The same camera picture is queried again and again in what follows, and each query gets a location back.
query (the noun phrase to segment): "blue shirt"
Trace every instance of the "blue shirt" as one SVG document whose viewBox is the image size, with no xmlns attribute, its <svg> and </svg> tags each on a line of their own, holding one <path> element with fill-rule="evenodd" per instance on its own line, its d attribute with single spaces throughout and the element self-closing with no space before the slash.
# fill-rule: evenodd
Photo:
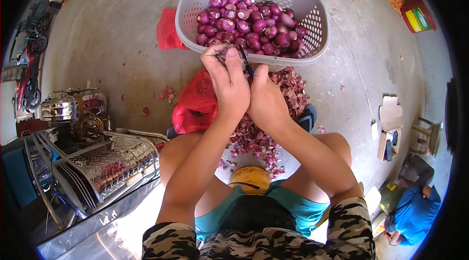
<svg viewBox="0 0 469 260">
<path fill-rule="evenodd" d="M 425 238 L 435 220 L 440 204 L 441 198 L 435 187 L 431 188 L 428 199 L 423 197 L 418 187 L 408 188 L 404 192 L 397 205 L 394 218 L 394 227 L 405 237 L 401 245 L 415 245 Z"/>
</svg>

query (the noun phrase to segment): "gray plastic basket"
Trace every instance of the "gray plastic basket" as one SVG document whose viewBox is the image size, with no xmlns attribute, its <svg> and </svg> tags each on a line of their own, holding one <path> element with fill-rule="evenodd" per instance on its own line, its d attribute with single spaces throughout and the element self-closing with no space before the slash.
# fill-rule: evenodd
<svg viewBox="0 0 469 260">
<path fill-rule="evenodd" d="M 176 32 L 180 40 L 190 49 L 202 53 L 207 47 L 196 43 L 197 16 L 207 9 L 210 0 L 179 0 L 176 11 Z M 270 71 L 279 71 L 287 66 L 312 64 L 322 57 L 329 44 L 329 24 L 321 0 L 272 0 L 284 8 L 295 12 L 295 18 L 305 26 L 308 33 L 303 38 L 306 49 L 300 59 L 275 57 L 268 55 L 248 54 L 253 62 L 269 65 Z"/>
</svg>

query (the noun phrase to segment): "flip-flop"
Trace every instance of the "flip-flop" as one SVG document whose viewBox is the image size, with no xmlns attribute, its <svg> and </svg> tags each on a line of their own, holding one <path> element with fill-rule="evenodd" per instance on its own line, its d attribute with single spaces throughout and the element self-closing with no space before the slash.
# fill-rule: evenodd
<svg viewBox="0 0 469 260">
<path fill-rule="evenodd" d="M 313 130 L 314 123 L 316 122 L 316 110 L 313 105 L 308 105 L 303 113 L 298 116 L 297 124 L 300 125 L 305 131 L 310 133 Z"/>
</svg>

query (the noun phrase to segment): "red motorcycle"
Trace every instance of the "red motorcycle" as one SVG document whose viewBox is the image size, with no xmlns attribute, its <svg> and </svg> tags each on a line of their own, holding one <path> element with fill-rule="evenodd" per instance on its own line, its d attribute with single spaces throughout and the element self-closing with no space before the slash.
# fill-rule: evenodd
<svg viewBox="0 0 469 260">
<path fill-rule="evenodd" d="M 21 79 L 17 86 L 18 97 L 16 100 L 17 110 L 23 109 L 35 110 L 41 103 L 41 91 L 38 87 L 39 61 L 40 54 L 44 52 L 44 42 L 47 46 L 47 37 L 39 36 L 33 44 L 28 44 L 23 50 L 21 56 L 18 57 L 16 64 L 25 65 L 27 69 L 23 71 Z"/>
</svg>

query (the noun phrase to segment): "green label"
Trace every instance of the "green label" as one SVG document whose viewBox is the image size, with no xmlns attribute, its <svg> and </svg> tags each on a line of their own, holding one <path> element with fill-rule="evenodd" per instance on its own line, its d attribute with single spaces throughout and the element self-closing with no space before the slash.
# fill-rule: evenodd
<svg viewBox="0 0 469 260">
<path fill-rule="evenodd" d="M 422 30 L 430 29 L 430 23 L 428 23 L 427 18 L 424 15 L 424 12 L 420 8 L 412 9 L 415 18 L 417 19 L 419 26 Z"/>
</svg>

